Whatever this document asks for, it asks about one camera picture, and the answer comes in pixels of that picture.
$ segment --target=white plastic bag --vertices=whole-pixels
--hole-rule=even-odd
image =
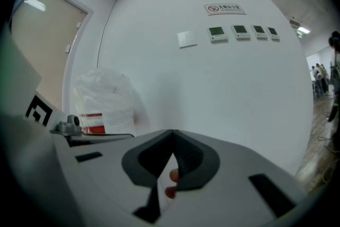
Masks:
[[[127,76],[111,69],[90,70],[77,78],[73,94],[84,133],[135,134]]]

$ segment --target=wooden floor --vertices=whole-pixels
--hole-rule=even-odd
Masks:
[[[304,155],[302,164],[296,174],[296,178],[303,184],[308,193],[313,192],[318,187],[325,184],[330,179],[332,170],[336,167],[339,159],[337,154],[333,154],[328,148],[335,150],[330,140],[320,141],[318,137],[331,138],[337,128],[338,116],[330,123],[327,122],[327,115],[332,108],[333,99],[331,96],[324,96],[314,100],[314,113],[311,134],[308,147]]]

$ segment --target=thermostat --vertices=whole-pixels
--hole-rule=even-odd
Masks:
[[[275,29],[267,28],[267,31],[272,40],[280,40],[280,36],[277,34]]]
[[[251,26],[251,29],[254,31],[256,38],[258,39],[267,39],[268,36],[265,33],[264,29],[261,26]]]
[[[208,28],[208,34],[211,42],[228,40],[228,37],[222,27]]]
[[[232,30],[236,36],[236,39],[250,39],[250,34],[245,29],[245,26],[232,26]]]

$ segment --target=doorway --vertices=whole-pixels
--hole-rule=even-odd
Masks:
[[[37,88],[62,110],[68,53],[87,13],[66,0],[24,0],[12,16],[12,37],[41,76]]]

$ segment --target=ceiling light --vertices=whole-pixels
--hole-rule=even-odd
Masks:
[[[299,27],[297,30],[300,31],[300,32],[303,32],[304,34],[310,33],[310,30],[305,29],[305,28],[303,28],[303,27]]]
[[[31,5],[32,7],[37,8],[38,10],[41,10],[43,12],[46,9],[46,5],[37,0],[25,0],[24,3],[27,3]]]

